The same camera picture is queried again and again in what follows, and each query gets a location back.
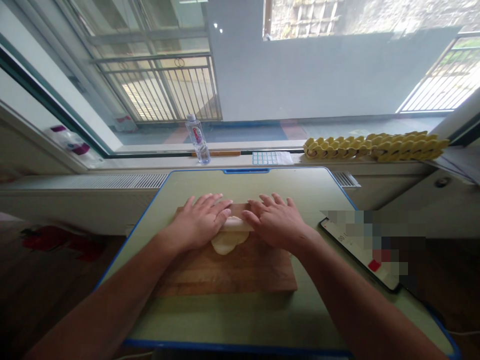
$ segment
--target window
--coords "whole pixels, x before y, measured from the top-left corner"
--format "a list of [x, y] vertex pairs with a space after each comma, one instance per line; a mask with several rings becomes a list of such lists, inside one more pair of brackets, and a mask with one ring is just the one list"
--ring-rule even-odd
[[190, 152], [188, 114], [213, 150], [430, 131], [480, 84], [476, 2], [2, 4], [1, 48], [113, 157]]

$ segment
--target finger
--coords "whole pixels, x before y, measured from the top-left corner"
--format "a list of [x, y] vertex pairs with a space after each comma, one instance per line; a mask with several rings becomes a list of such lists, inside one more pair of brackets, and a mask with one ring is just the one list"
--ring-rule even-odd
[[210, 196], [207, 200], [205, 200], [205, 202], [203, 203], [203, 206], [209, 209], [217, 202], [218, 199], [220, 199], [223, 196], [224, 196], [223, 194], [214, 194]]
[[273, 200], [275, 200], [275, 204], [278, 205], [287, 205], [285, 204], [284, 200], [280, 195], [278, 195], [276, 192], [274, 192], [271, 196], [273, 196]]
[[262, 225], [260, 219], [253, 212], [243, 210], [241, 214], [243, 216], [243, 220], [245, 220], [245, 222], [250, 225], [253, 230], [257, 231], [260, 228], [260, 225]]
[[212, 196], [212, 193], [202, 195], [198, 198], [198, 200], [195, 203], [195, 206], [202, 205], [209, 197]]
[[233, 203], [233, 200], [223, 200], [223, 201], [220, 201], [218, 204], [216, 204], [215, 206], [213, 206], [211, 209], [210, 209], [210, 212], [212, 214], [215, 214], [215, 215], [218, 215], [220, 214], [221, 211], [223, 211], [224, 209], [226, 209], [228, 206], [230, 206], [231, 204]]
[[289, 207], [291, 208], [297, 208], [297, 206], [294, 203], [294, 200], [291, 197], [286, 198], [286, 203], [288, 204]]
[[220, 228], [225, 224], [225, 222], [227, 222], [227, 219], [229, 218], [231, 213], [232, 212], [230, 209], [224, 209], [220, 211], [220, 213], [216, 216], [215, 221], [213, 223], [215, 225], [215, 230], [217, 233], [220, 230]]
[[265, 203], [266, 206], [272, 206], [273, 204], [275, 204], [270, 196], [260, 194], [259, 197], [260, 197], [260, 199], [263, 200], [263, 202]]
[[183, 208], [190, 209], [192, 207], [192, 204], [194, 203], [194, 200], [195, 200], [195, 196], [190, 196], [186, 201], [185, 205], [183, 206]]
[[256, 214], [256, 215], [260, 215], [261, 213], [267, 211], [267, 207], [262, 204], [260, 201], [256, 201], [256, 200], [251, 200], [249, 199], [248, 200], [248, 203], [250, 204], [250, 207], [251, 207], [251, 210]]

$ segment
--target radiator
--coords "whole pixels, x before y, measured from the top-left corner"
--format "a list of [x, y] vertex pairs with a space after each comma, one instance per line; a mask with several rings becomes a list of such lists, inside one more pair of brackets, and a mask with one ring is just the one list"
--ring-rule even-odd
[[[334, 172], [347, 192], [360, 187]], [[127, 235], [168, 174], [25, 176], [0, 185], [0, 212], [34, 224], [99, 235]]]

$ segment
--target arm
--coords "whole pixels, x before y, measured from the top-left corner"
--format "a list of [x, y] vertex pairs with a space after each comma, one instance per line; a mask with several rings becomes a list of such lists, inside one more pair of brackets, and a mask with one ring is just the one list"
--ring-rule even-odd
[[358, 359], [446, 359], [394, 305], [306, 225], [292, 199], [274, 193], [249, 200], [243, 217], [271, 246], [296, 256], [310, 275], [349, 349]]
[[208, 243], [225, 223], [232, 201], [215, 204], [221, 197], [207, 194], [195, 205], [190, 197], [169, 226], [55, 325], [24, 359], [110, 359], [172, 260]]

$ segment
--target bottle cap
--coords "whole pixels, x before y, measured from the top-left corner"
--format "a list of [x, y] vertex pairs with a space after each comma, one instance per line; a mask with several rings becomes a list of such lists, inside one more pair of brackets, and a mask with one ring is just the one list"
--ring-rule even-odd
[[59, 133], [59, 132], [61, 132], [61, 131], [67, 130], [67, 128], [66, 128], [65, 126], [63, 126], [63, 125], [52, 126], [50, 129], [51, 129], [54, 133]]
[[83, 143], [79, 147], [74, 148], [72, 151], [77, 155], [83, 155], [88, 153], [89, 150], [90, 150], [90, 146], [88, 146], [86, 143]]

